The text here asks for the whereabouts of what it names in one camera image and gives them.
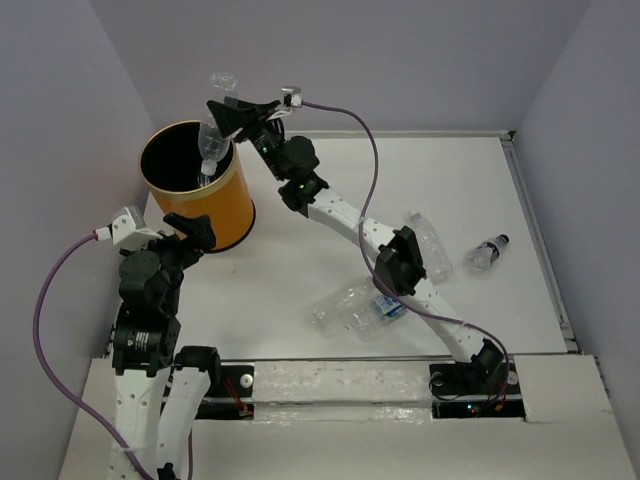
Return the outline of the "clear bottle blue cap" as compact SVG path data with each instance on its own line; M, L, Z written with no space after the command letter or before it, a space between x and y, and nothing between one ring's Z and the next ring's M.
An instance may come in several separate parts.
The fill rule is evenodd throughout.
M210 77L210 99L219 103L225 103L227 98L230 103L237 103L237 79L228 72L216 72ZM229 149L230 140L223 137L210 111L207 111L205 120L199 125L198 150L201 156L200 171L198 174L198 186L205 187L211 184L215 178L219 164L225 158Z

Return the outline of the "crushed clear bottle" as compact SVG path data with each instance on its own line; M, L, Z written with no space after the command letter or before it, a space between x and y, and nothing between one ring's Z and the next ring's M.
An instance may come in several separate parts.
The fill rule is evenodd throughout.
M372 297L370 277L351 280L312 304L306 320L324 338L352 335L362 340L378 321Z

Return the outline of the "bottle with green blue label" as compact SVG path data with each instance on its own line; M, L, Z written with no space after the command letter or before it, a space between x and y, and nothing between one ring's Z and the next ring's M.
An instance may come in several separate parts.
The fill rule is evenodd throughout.
M360 338L368 339L407 313L396 299L384 294L363 298L353 309L348 326Z

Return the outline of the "small bottle black cap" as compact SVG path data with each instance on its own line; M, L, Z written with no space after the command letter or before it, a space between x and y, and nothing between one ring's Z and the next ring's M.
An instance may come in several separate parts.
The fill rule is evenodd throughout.
M510 238L499 234L471 249L465 257L467 269L474 273L488 271L509 245Z

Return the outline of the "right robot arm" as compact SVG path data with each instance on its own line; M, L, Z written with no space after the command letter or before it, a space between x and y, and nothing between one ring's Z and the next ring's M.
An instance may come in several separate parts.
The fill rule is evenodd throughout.
M292 95L267 104L210 100L207 108L224 137L253 145L280 181L278 193L290 210L360 249L374 286L425 321L460 366L462 384L473 392L486 390L508 359L504 344L485 329L455 317L439 298L410 227L381 224L368 216L366 206L350 205L317 174L320 160L312 141L301 135L285 136L282 117L311 105Z

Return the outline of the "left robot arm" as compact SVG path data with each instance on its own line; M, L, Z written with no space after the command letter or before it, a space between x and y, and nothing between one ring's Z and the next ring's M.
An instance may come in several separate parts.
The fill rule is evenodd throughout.
M215 247L211 221L176 213L164 221L174 234L149 229L137 208L125 207L108 228L123 257L111 354L118 436L110 479L179 478L200 403L221 383L216 348L176 346L184 273Z

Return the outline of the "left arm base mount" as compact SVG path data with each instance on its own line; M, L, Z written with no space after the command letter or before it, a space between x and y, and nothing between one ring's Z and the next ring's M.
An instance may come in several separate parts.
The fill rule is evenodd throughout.
M255 405L253 362L223 362L221 381L209 388L198 408L197 420L252 421Z

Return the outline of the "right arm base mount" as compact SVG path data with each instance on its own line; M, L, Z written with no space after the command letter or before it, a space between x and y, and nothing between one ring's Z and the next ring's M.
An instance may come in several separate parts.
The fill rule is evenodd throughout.
M432 398L431 414L436 420L520 418L525 407L519 375L514 363L509 374L502 364L496 378L488 384L465 379L467 370L457 363L435 363L429 366L428 388Z

